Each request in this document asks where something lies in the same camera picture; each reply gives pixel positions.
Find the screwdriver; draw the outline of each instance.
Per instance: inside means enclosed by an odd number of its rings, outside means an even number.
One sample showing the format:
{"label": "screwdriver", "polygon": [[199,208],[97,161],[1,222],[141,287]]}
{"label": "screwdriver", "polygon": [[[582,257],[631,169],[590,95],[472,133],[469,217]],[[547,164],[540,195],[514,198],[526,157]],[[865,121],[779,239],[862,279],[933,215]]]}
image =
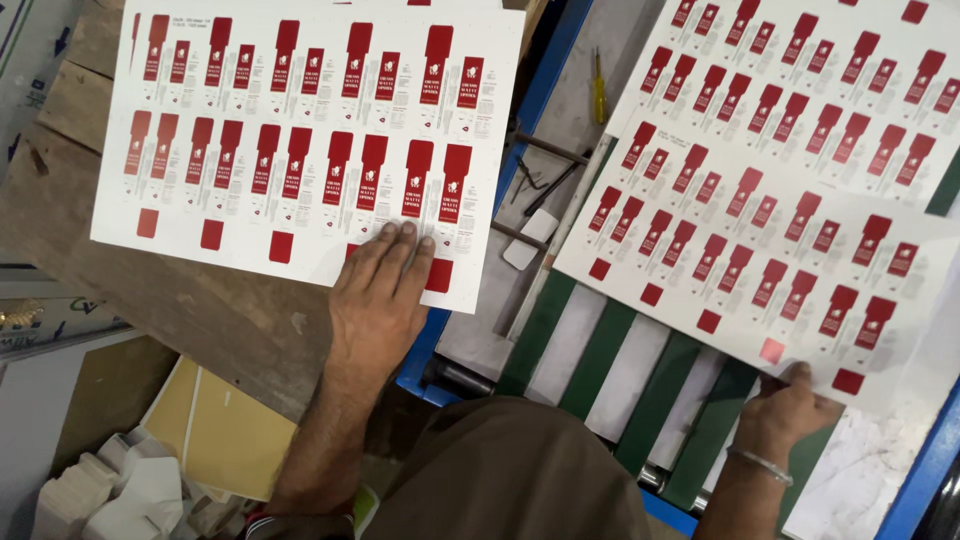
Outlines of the screwdriver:
{"label": "screwdriver", "polygon": [[596,62],[597,73],[593,78],[593,121],[602,126],[607,123],[607,94],[600,72],[600,47],[596,48]]}

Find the floor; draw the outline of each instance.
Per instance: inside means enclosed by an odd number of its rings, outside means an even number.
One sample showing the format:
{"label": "floor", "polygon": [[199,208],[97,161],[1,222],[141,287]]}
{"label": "floor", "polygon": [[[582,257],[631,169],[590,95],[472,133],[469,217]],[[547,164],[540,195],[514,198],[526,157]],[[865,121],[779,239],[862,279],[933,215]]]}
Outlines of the floor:
{"label": "floor", "polygon": [[[417,438],[437,408],[396,384],[389,384],[367,424],[367,439],[360,480],[379,497],[390,488],[403,460],[413,451]],[[653,540],[685,540],[667,524],[650,517]]]}

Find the white paper sheet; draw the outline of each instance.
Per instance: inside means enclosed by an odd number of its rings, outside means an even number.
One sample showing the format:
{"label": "white paper sheet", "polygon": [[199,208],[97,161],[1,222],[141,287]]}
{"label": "white paper sheet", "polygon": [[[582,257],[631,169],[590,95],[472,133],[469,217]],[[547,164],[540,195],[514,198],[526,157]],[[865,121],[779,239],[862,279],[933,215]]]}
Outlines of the white paper sheet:
{"label": "white paper sheet", "polygon": [[90,236],[331,285],[414,220],[438,246],[422,301],[473,312],[523,21],[132,0]]}
{"label": "white paper sheet", "polygon": [[769,373],[809,361],[818,392],[881,411],[960,226],[642,118],[627,131],[649,142],[616,145],[554,268]]}
{"label": "white paper sheet", "polygon": [[916,0],[670,0],[607,133],[646,110],[923,211],[960,146],[958,27]]}

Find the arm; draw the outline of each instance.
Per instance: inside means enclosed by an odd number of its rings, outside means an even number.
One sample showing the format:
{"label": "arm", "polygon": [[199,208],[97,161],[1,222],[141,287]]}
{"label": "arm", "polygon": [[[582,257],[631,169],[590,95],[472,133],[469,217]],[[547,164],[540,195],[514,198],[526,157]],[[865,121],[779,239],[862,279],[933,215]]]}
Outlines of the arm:
{"label": "arm", "polygon": [[[426,321],[420,305],[434,243],[388,223],[350,257],[330,291],[333,343],[320,396],[307,412],[267,504],[274,515],[348,513],[364,431],[384,383]],[[410,268],[403,265],[416,247]]]}
{"label": "arm", "polygon": [[[805,362],[791,366],[786,377],[790,385],[785,388],[778,389],[775,380],[762,377],[760,395],[740,413],[733,447],[788,471],[793,445],[835,423],[843,407],[813,393]],[[773,540],[785,490],[763,466],[728,454],[693,540]]]}

